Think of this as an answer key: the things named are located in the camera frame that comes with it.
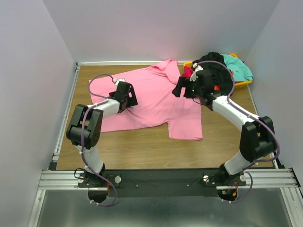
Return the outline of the pink t shirt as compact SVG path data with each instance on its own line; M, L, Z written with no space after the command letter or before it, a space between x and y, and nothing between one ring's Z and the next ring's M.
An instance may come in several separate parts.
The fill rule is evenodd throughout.
M167 123L171 139L203 138L201 107L191 99L172 94L180 77L176 60L169 59L113 77L124 78L133 85L138 104L103 120L102 132L136 130Z

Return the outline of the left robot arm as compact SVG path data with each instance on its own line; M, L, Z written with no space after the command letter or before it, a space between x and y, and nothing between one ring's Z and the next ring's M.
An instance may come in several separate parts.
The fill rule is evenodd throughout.
M79 184L102 187L109 185L105 177L105 164L101 160L97 143L101 134L102 121L126 108L138 105L134 87L124 78L115 80L116 90L104 101L93 105L76 105L66 137L80 152L85 167L77 177Z

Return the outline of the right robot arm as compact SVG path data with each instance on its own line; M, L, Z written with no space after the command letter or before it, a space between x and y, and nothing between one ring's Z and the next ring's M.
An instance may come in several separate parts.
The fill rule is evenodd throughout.
M241 132L239 151L220 165L218 171L208 178L210 182L229 185L243 170L277 151L272 120L252 114L232 101L215 85L210 71L197 70L191 77L179 77L172 94L198 99L201 105L225 117Z

